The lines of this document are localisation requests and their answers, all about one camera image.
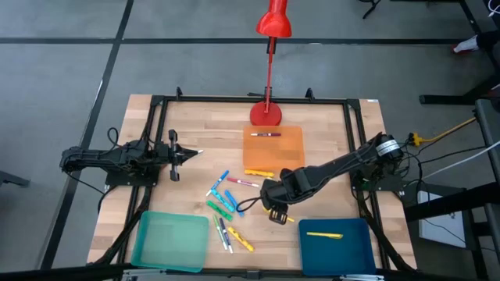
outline white cable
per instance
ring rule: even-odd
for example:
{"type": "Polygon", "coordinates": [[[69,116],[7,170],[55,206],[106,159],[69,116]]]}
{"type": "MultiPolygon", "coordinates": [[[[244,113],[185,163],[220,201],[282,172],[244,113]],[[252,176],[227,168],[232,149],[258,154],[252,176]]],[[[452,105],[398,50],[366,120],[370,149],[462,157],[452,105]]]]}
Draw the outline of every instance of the white cable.
{"type": "Polygon", "coordinates": [[[492,2],[492,1],[493,1],[493,0],[490,0],[490,1],[487,3],[487,8],[491,11],[491,12],[490,12],[490,14],[488,15],[489,17],[492,17],[495,13],[496,13],[496,14],[500,14],[500,12],[499,12],[499,11],[497,11],[497,9],[498,9],[498,7],[500,7],[500,5],[497,5],[497,7],[496,7],[496,8],[492,9],[492,8],[491,8],[491,2],[492,2]]]}
{"type": "Polygon", "coordinates": [[[482,155],[482,154],[484,154],[484,153],[486,153],[486,152],[490,151],[491,149],[495,148],[495,147],[496,147],[497,145],[499,145],[499,144],[500,144],[500,140],[499,140],[499,141],[497,141],[496,143],[494,143],[494,144],[493,144],[492,146],[490,146],[489,148],[486,148],[486,149],[484,149],[483,151],[480,151],[480,152],[476,153],[475,155],[470,156],[469,158],[465,158],[465,159],[463,159],[462,161],[459,161],[459,162],[457,162],[457,163],[455,163],[455,164],[451,164],[451,165],[449,165],[449,166],[447,166],[447,167],[444,167],[443,169],[439,169],[438,171],[436,171],[436,172],[434,172],[434,173],[431,173],[430,175],[427,175],[427,176],[423,177],[423,178],[422,178],[422,180],[425,180],[425,179],[427,179],[427,178],[430,178],[430,177],[432,177],[432,176],[434,176],[434,175],[436,175],[436,174],[438,174],[438,173],[441,173],[441,172],[443,172],[443,171],[445,171],[445,170],[447,170],[447,169],[453,168],[453,167],[455,167],[456,165],[460,165],[460,164],[463,164],[463,163],[465,163],[465,162],[467,162],[467,161],[469,161],[469,160],[472,160],[472,159],[476,158],[477,156],[482,155]]]}

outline red lamp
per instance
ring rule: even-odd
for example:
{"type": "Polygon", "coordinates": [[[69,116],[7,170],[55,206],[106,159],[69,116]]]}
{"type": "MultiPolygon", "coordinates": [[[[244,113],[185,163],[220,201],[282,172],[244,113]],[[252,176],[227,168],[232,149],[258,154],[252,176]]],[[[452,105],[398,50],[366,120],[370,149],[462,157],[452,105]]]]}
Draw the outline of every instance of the red lamp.
{"type": "Polygon", "coordinates": [[[277,126],[281,122],[281,110],[270,102],[271,69],[273,64],[274,42],[277,37],[290,37],[291,25],[287,18],[288,0],[270,0],[266,14],[257,23],[257,32],[270,37],[269,60],[267,68],[266,101],[255,104],[250,111],[250,121],[255,126],[277,126]]]}

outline pen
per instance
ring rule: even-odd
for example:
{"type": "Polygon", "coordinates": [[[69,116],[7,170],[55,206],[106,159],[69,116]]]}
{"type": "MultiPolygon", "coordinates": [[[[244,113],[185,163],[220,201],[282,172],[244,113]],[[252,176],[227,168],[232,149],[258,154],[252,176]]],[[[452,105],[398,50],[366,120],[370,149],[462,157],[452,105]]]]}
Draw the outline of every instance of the pen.
{"type": "Polygon", "coordinates": [[[281,133],[250,133],[252,137],[281,137],[281,133]]]}
{"type": "Polygon", "coordinates": [[[263,171],[256,171],[256,170],[246,169],[246,170],[245,170],[245,175],[255,175],[255,176],[273,177],[273,176],[274,176],[274,173],[272,173],[272,172],[263,172],[263,171]]]}
{"type": "Polygon", "coordinates": [[[232,183],[244,184],[244,185],[248,185],[250,187],[259,187],[259,185],[257,183],[250,183],[248,181],[238,180],[238,179],[235,179],[235,178],[227,178],[227,180],[229,180],[232,183]]]}
{"type": "Polygon", "coordinates": [[[233,220],[233,216],[232,215],[229,215],[228,213],[226,213],[223,209],[219,208],[219,206],[217,206],[215,203],[213,203],[212,201],[208,200],[206,202],[206,204],[208,206],[210,206],[210,208],[213,209],[213,211],[215,212],[218,212],[219,215],[223,216],[225,219],[227,219],[228,221],[232,221],[233,220]]]}
{"type": "MultiPolygon", "coordinates": [[[[264,211],[266,211],[268,214],[271,213],[270,210],[266,209],[264,206],[262,207],[264,209],[264,211]]],[[[289,222],[295,222],[294,219],[292,219],[291,217],[287,216],[287,221],[289,222]]]]}
{"type": "Polygon", "coordinates": [[[211,190],[213,196],[215,196],[217,199],[219,199],[220,203],[222,203],[224,205],[224,207],[226,207],[229,212],[234,212],[234,208],[231,204],[229,204],[226,199],[224,199],[224,197],[222,197],[222,195],[220,195],[219,191],[217,190],[211,190]]]}
{"type": "Polygon", "coordinates": [[[342,239],[344,235],[339,234],[339,233],[315,233],[315,232],[307,232],[307,235],[310,236],[321,236],[321,237],[328,237],[328,238],[333,238],[333,239],[342,239]]]}
{"type": "Polygon", "coordinates": [[[226,243],[227,243],[227,247],[229,247],[229,252],[231,254],[233,254],[233,248],[231,247],[231,242],[229,241],[229,235],[227,235],[226,226],[224,225],[224,221],[222,220],[222,218],[219,218],[219,220],[220,220],[220,228],[222,228],[222,233],[224,234],[224,237],[226,237],[226,243]]]}
{"type": "Polygon", "coordinates": [[[229,190],[224,191],[224,194],[226,194],[227,199],[229,199],[229,201],[231,201],[231,204],[233,204],[234,209],[240,215],[240,217],[243,217],[243,212],[239,212],[236,209],[236,207],[238,206],[238,203],[236,202],[236,199],[234,199],[233,195],[231,195],[231,193],[229,192],[229,190]]]}
{"type": "Polygon", "coordinates": [[[243,237],[241,237],[240,233],[237,233],[236,230],[234,230],[234,228],[232,228],[231,226],[229,226],[229,228],[227,230],[229,230],[229,232],[231,234],[233,234],[234,238],[236,238],[236,240],[240,241],[240,243],[243,244],[243,246],[245,246],[247,248],[247,250],[253,252],[253,246],[250,245],[250,243],[247,240],[245,240],[243,237]]]}
{"type": "Polygon", "coordinates": [[[213,184],[212,188],[209,190],[209,192],[206,193],[205,196],[209,196],[210,195],[210,192],[213,190],[213,189],[216,189],[217,186],[219,186],[219,183],[221,181],[224,180],[224,178],[227,176],[227,174],[229,173],[229,170],[227,170],[226,172],[224,172],[224,174],[222,174],[222,176],[220,176],[220,178],[213,184]]]}
{"type": "Polygon", "coordinates": [[[217,232],[219,233],[219,237],[222,240],[222,245],[224,246],[224,250],[227,251],[226,241],[224,240],[224,237],[222,236],[222,232],[220,232],[220,226],[219,226],[219,223],[217,221],[218,221],[217,216],[213,215],[213,222],[216,224],[217,232]]]}

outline lamp shade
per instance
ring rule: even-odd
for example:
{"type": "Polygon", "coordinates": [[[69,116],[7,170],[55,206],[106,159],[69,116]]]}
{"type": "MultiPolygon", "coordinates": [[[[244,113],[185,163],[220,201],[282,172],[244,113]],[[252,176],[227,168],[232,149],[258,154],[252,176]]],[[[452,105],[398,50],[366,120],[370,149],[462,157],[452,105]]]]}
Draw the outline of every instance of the lamp shade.
{"type": "Polygon", "coordinates": [[[288,0],[270,0],[268,11],[257,23],[257,32],[269,37],[290,37],[287,3],[288,0]]]}

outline red marker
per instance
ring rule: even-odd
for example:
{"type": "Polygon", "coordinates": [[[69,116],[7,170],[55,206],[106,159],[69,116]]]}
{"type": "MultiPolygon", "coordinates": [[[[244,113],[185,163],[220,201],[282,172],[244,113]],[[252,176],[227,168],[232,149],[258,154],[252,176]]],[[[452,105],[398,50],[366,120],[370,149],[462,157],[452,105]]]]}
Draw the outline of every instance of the red marker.
{"type": "Polygon", "coordinates": [[[281,137],[281,133],[250,133],[252,137],[281,137]]]}
{"type": "Polygon", "coordinates": [[[259,187],[259,185],[257,183],[250,183],[248,181],[238,180],[238,179],[235,179],[235,178],[229,178],[228,177],[227,180],[229,180],[230,182],[233,182],[233,183],[239,183],[239,184],[247,185],[247,186],[250,186],[250,187],[259,187]]]}

